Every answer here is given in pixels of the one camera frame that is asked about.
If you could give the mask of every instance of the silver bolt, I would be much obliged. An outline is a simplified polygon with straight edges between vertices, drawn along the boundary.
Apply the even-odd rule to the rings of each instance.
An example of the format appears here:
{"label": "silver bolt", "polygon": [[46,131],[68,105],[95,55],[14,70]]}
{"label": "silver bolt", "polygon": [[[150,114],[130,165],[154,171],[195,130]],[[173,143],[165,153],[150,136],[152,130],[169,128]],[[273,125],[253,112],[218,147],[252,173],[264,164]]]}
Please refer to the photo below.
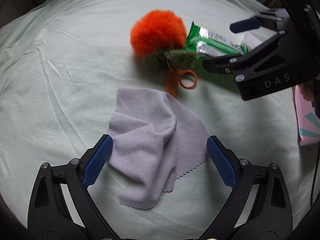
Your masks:
{"label": "silver bolt", "polygon": [[271,168],[273,168],[274,170],[277,170],[279,166],[276,163],[271,163]]}
{"label": "silver bolt", "polygon": [[241,163],[241,165],[243,165],[243,166],[246,166],[246,165],[249,164],[248,160],[246,160],[246,159],[241,159],[241,160],[240,160],[240,163]]}
{"label": "silver bolt", "polygon": [[229,60],[229,63],[235,63],[237,62],[237,58],[236,57],[233,57]]}
{"label": "silver bolt", "polygon": [[78,159],[78,158],[74,158],[74,159],[72,159],[72,160],[70,161],[70,163],[71,163],[72,165],[76,165],[76,164],[79,163],[79,159]]}
{"label": "silver bolt", "polygon": [[244,80],[244,78],[245,78],[244,75],[240,74],[240,75],[237,75],[237,76],[236,76],[235,80],[236,80],[237,82],[241,82],[241,81]]}
{"label": "silver bolt", "polygon": [[49,163],[42,163],[41,164],[41,168],[42,169],[45,169],[46,167],[48,167],[49,166]]}

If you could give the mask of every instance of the orange strap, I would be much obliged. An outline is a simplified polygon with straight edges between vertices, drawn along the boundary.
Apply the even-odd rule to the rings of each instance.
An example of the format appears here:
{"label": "orange strap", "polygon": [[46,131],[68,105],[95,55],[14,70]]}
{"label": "orange strap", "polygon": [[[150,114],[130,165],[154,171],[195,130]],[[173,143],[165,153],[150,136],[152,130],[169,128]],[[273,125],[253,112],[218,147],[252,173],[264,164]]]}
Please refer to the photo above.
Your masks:
{"label": "orange strap", "polygon": [[[167,80],[164,87],[164,91],[173,96],[174,98],[177,98],[178,94],[178,84],[182,86],[185,89],[192,89],[196,86],[198,77],[196,73],[192,70],[174,70],[171,68],[168,60],[167,64],[169,67],[168,74],[167,74]],[[194,82],[191,86],[186,86],[182,82],[182,78],[185,74],[191,74],[194,77]]]}

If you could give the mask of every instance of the pom-pom keychain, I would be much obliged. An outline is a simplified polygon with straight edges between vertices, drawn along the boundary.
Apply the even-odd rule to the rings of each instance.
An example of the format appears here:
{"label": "pom-pom keychain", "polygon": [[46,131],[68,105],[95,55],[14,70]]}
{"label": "pom-pom keychain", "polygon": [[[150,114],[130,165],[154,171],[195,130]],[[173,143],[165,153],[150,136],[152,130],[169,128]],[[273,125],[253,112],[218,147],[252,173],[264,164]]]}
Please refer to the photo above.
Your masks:
{"label": "pom-pom keychain", "polygon": [[[168,68],[164,91],[177,97],[178,83],[192,89],[197,76],[191,70],[197,59],[195,51],[184,50],[187,31],[180,17],[172,11],[153,10],[138,20],[131,29],[130,43],[137,57],[146,65]],[[185,74],[195,80],[191,86],[182,82]]]}

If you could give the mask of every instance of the microfiber cloth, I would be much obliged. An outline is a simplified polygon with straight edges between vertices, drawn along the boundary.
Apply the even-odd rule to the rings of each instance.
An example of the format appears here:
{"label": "microfiber cloth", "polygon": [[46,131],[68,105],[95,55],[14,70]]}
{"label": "microfiber cloth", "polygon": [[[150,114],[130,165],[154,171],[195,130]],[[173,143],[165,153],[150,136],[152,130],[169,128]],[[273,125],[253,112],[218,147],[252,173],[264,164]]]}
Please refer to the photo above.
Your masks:
{"label": "microfiber cloth", "polygon": [[177,178],[208,156],[200,118],[159,90],[119,88],[108,134],[109,164],[131,179],[120,202],[135,208],[152,208],[161,192],[172,191]]}

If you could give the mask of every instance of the white lettering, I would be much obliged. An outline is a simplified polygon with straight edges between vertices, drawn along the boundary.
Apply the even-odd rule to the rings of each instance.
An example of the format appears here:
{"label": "white lettering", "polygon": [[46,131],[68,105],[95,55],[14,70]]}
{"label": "white lettering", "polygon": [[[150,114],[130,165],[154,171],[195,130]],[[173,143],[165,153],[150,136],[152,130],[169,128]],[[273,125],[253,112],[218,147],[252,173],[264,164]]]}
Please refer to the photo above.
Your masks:
{"label": "white lettering", "polygon": [[281,84],[280,80],[279,80],[278,78],[276,78],[276,83],[275,83],[275,85],[278,84],[278,83]]}
{"label": "white lettering", "polygon": [[265,81],[264,83],[266,85],[266,88],[271,87],[271,82],[269,80]]}
{"label": "white lettering", "polygon": [[285,75],[284,75],[284,81],[289,81],[289,79],[290,79],[290,78],[289,78],[289,73],[285,74]]}

